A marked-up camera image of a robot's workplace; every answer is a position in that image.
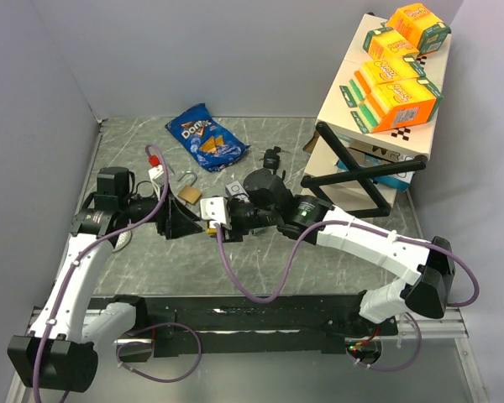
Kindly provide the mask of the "black padlock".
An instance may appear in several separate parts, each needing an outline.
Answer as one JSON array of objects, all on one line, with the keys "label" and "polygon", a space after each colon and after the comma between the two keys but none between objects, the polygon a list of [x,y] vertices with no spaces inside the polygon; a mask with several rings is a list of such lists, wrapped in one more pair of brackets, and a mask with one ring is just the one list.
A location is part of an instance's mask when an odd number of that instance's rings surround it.
[{"label": "black padlock", "polygon": [[280,166],[281,157],[279,153],[281,148],[275,146],[272,149],[267,149],[263,156],[263,167],[269,170],[276,171]]}]

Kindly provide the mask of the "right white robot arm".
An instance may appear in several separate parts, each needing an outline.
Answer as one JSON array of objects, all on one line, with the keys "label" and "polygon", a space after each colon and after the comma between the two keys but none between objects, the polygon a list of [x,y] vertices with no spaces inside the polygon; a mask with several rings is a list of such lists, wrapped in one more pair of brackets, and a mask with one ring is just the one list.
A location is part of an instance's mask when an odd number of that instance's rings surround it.
[{"label": "right white robot arm", "polygon": [[267,169],[249,174],[244,191],[226,201],[228,241],[240,241],[253,229],[274,227],[298,243],[337,249],[394,274],[390,284],[365,291],[350,313],[357,333],[369,334],[405,312],[431,319],[444,316],[455,275],[448,240],[406,238],[316,196],[293,195],[282,178]]}]

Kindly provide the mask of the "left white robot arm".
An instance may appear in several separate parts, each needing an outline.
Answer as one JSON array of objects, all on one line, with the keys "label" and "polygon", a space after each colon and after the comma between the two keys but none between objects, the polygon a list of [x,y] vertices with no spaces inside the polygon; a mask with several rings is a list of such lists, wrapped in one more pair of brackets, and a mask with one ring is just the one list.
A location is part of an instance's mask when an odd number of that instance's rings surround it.
[{"label": "left white robot arm", "polygon": [[103,168],[97,189],[74,216],[66,257],[50,296],[26,335],[14,336],[8,356],[19,378],[36,398],[42,390],[82,393],[92,384],[99,351],[124,334],[150,331],[145,298],[115,296],[89,325],[84,323],[97,279],[121,234],[153,223],[159,235],[178,239],[202,231],[198,217],[176,200],[166,168],[148,171],[153,194],[131,191],[133,173]]}]

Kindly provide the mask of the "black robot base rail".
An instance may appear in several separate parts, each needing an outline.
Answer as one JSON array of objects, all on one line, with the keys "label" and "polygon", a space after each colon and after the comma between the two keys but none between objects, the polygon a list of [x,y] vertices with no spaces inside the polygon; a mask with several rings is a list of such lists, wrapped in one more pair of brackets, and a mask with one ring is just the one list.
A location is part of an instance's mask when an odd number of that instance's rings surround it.
[{"label": "black robot base rail", "polygon": [[280,296],[258,304],[243,296],[148,296],[143,326],[157,358],[181,354],[319,351],[343,354],[350,339],[398,334],[394,317],[359,316],[360,294]]}]

